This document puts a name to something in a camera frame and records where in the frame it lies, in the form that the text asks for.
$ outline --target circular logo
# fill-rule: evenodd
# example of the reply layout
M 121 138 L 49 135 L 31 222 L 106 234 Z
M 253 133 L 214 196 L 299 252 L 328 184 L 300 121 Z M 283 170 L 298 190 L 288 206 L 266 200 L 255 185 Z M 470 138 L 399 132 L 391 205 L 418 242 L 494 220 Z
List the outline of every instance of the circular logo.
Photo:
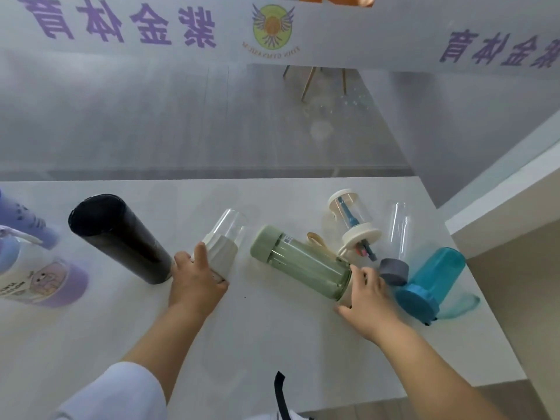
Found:
M 260 10 L 253 4 L 253 33 L 256 41 L 268 50 L 277 50 L 290 41 L 292 35 L 293 10 L 268 4 Z

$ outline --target black strap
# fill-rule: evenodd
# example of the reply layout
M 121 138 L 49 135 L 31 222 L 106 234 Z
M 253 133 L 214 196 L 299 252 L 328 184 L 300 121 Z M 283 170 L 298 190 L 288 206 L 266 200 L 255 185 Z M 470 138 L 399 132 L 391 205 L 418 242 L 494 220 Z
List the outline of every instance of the black strap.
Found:
M 278 412 L 282 420 L 291 420 L 290 412 L 288 411 L 288 406 L 286 405 L 286 400 L 284 399 L 284 392 L 282 387 L 284 386 L 284 379 L 286 377 L 279 371 L 276 373 L 274 378 L 274 393 L 276 395 L 276 403 L 278 404 Z

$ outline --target gray floor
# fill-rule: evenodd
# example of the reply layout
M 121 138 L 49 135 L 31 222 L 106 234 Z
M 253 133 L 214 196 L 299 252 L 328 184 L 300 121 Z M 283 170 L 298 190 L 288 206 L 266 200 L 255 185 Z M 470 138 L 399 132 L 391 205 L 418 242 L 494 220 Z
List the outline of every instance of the gray floor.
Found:
M 0 181 L 412 175 L 355 70 L 0 52 Z
M 510 420 L 550 420 L 528 380 L 479 388 Z M 316 420 L 419 420 L 408 398 L 350 405 L 302 414 Z

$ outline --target white banner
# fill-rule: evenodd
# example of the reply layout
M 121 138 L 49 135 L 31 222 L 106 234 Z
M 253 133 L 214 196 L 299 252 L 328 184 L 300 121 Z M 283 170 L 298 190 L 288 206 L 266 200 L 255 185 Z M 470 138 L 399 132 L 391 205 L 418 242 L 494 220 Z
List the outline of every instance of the white banner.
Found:
M 560 0 L 2 0 L 1 46 L 560 78 Z

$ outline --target black thermos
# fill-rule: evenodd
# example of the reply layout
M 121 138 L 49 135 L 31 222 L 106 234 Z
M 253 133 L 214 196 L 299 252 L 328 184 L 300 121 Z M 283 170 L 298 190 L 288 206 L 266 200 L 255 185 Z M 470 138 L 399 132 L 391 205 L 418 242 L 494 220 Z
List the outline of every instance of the black thermos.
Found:
M 171 276 L 171 256 L 114 194 L 88 197 L 68 217 L 73 233 L 150 284 Z

